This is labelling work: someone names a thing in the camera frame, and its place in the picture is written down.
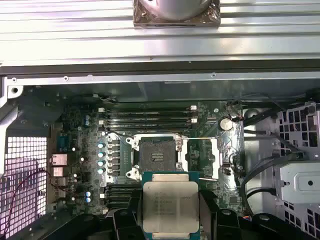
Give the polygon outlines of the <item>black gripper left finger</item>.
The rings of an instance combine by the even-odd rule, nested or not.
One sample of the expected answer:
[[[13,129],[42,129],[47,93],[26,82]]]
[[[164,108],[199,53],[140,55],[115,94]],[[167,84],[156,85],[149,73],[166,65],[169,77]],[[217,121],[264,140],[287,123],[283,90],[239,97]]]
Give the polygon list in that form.
[[[143,191],[134,190],[127,208],[121,208],[113,213],[113,226],[116,240],[143,240],[142,229]]]

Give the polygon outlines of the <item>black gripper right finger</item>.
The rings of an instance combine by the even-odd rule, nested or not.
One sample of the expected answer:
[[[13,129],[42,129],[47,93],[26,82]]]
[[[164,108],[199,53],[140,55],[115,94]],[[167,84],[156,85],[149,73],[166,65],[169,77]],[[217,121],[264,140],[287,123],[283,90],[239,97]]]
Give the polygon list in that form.
[[[238,214],[220,208],[216,195],[209,190],[199,191],[199,222],[209,240],[240,240],[242,232]]]

